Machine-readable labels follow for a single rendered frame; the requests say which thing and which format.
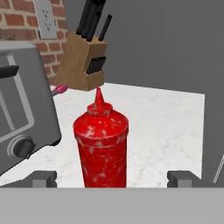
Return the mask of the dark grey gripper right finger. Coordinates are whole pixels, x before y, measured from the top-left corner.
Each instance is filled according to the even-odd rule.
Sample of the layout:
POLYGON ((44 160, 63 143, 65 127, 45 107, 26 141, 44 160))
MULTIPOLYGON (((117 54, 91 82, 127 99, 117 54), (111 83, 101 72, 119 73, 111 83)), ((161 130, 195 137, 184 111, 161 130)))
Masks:
POLYGON ((191 171, 168 171, 167 186, 177 188, 212 187, 212 184, 198 178, 191 171))

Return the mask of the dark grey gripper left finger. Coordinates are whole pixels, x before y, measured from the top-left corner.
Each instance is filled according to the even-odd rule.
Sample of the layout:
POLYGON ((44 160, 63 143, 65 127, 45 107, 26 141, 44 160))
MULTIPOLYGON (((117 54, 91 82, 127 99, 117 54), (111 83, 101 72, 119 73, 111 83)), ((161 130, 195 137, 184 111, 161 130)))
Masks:
POLYGON ((3 187, 33 187, 33 188, 48 188, 56 187, 56 171, 34 171, 24 179, 3 185, 3 187))

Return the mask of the white wall socket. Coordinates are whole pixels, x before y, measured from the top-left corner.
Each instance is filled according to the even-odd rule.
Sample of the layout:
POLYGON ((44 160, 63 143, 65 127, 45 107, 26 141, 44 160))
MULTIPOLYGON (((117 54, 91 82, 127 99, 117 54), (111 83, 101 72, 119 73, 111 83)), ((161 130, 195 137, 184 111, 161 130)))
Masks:
POLYGON ((56 39, 53 8, 49 0, 33 0, 42 39, 56 39))

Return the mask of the red condiment bottle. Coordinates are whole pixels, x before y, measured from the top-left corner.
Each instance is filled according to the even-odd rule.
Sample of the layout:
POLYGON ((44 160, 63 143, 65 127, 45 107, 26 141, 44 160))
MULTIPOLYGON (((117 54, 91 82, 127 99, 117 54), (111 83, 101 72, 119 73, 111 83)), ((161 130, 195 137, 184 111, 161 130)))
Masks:
POLYGON ((73 123, 85 187, 127 186, 128 118, 103 99, 98 87, 94 103, 73 123))

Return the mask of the grey toaster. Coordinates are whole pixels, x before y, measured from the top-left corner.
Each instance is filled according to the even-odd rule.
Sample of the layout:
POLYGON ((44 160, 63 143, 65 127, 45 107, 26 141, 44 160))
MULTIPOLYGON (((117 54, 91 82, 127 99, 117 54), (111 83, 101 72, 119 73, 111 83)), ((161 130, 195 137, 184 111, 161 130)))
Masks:
POLYGON ((28 41, 0 41, 0 176, 60 140, 38 48, 28 41))

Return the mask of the wooden knife block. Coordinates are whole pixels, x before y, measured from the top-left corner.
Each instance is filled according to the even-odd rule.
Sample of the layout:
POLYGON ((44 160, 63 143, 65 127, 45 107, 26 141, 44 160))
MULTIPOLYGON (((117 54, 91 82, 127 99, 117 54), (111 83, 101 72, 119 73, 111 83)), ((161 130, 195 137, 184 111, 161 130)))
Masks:
POLYGON ((107 44, 103 40, 112 16, 108 15, 99 37, 95 31, 105 3, 106 0, 86 0, 77 29, 67 35, 54 85, 90 91, 104 84, 102 68, 107 44))

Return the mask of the thin metal rod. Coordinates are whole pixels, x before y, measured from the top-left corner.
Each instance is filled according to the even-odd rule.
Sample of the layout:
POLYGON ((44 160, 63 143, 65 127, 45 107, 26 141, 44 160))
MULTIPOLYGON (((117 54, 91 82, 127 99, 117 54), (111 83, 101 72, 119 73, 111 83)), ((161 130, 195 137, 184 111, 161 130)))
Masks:
POLYGON ((217 183, 217 180, 218 180, 218 178, 219 178, 219 176, 221 174, 221 170, 222 170, 222 167, 223 166, 224 166, 224 154, 223 154, 223 156, 222 156, 222 158, 220 160, 220 164, 219 164, 219 166, 217 168, 217 171, 216 171, 216 173, 214 175, 213 184, 216 184, 217 183))

